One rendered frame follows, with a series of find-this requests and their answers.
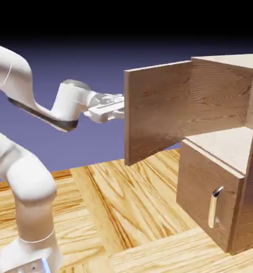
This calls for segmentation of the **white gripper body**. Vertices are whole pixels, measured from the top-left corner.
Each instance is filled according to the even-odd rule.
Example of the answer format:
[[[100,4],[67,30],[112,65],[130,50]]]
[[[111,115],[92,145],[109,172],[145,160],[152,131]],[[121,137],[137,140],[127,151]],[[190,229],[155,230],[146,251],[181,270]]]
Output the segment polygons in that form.
[[[124,101],[113,101],[105,104],[99,104],[94,107],[90,107],[84,116],[90,118],[96,123],[105,123],[111,121],[114,118],[113,111],[124,109]]]

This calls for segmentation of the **wood cabinet door without handle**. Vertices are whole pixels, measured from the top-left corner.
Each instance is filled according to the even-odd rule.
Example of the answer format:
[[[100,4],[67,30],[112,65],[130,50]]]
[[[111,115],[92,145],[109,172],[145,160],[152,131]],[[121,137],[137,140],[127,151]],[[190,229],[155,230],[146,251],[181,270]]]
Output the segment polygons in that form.
[[[133,165],[184,135],[191,61],[124,71],[124,163]]]

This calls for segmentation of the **light wood cabinet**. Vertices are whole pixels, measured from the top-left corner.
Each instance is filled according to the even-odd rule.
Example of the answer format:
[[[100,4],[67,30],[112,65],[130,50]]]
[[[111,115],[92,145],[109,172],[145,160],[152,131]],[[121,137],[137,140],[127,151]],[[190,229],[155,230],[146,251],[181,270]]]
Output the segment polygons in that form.
[[[253,248],[253,54],[192,58],[185,136],[244,176],[228,253]]]

